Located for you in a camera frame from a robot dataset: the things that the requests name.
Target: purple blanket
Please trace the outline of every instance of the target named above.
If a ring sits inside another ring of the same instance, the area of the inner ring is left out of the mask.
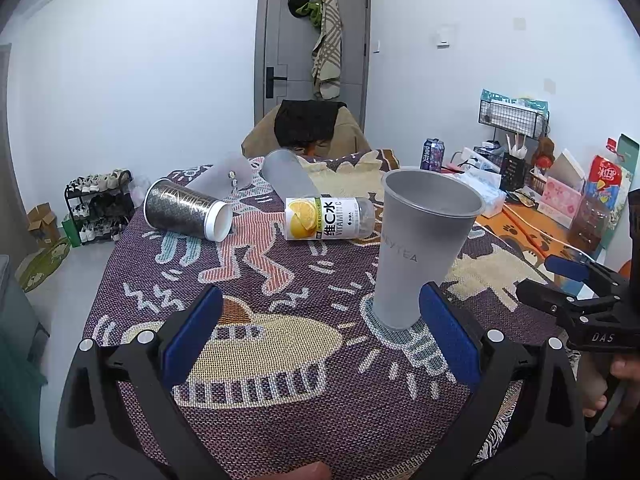
[[[362,156],[322,164],[363,179],[355,172]],[[380,171],[398,167],[388,150],[372,157]],[[228,200],[235,216],[222,243],[157,232],[138,211],[111,255],[85,336],[102,345],[130,341],[216,283],[225,295],[223,317],[173,393],[222,467],[250,478],[323,460],[337,479],[407,476],[454,420],[468,389],[423,322],[392,332],[372,316],[379,233],[287,242],[284,206],[260,176],[262,160],[252,160],[252,186]],[[206,168],[169,177],[186,184]],[[379,228],[382,197],[374,190],[369,197]],[[442,288],[485,328],[540,343],[557,330],[552,318],[515,299],[525,278],[544,281],[501,240],[474,228]],[[164,460],[130,385],[122,393],[143,448]],[[516,385],[511,393],[481,456],[504,434]]]

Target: grey door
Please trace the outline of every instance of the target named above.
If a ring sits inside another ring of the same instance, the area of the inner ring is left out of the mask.
[[[313,27],[306,17],[293,17],[287,1],[267,0],[261,85],[264,108],[257,120],[283,99],[316,98],[311,76],[311,52],[320,29]],[[362,127],[368,65],[369,0],[338,0],[338,7],[342,20],[342,59],[340,95],[333,100],[345,102]],[[267,78],[271,73],[275,80]],[[267,97],[269,85],[273,85],[271,98]]]
[[[8,254],[11,268],[38,247],[27,231],[27,217],[15,181],[6,122],[6,84],[9,69],[8,45],[0,45],[0,254]]]

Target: brown chair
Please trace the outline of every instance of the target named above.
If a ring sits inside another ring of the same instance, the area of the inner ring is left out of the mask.
[[[251,133],[242,142],[242,154],[251,158],[254,156],[265,156],[281,146],[273,131],[276,115],[280,105],[272,108],[258,124],[255,125]],[[364,138],[356,119],[347,108],[338,110],[335,118],[334,138],[328,141],[317,142],[312,151],[305,153],[299,149],[299,155],[315,155],[324,158],[338,158],[357,152],[368,152],[371,148]]]

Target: floor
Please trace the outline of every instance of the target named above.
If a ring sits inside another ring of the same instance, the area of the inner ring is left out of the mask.
[[[40,396],[40,447],[44,465],[53,475],[62,389],[113,248],[110,241],[72,248],[56,271],[27,293],[40,322],[51,334],[40,364],[49,381]]]

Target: vitamin c water bottle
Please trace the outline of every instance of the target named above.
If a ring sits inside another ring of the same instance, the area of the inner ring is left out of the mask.
[[[366,198],[287,198],[285,206],[287,240],[366,238],[376,223]]]

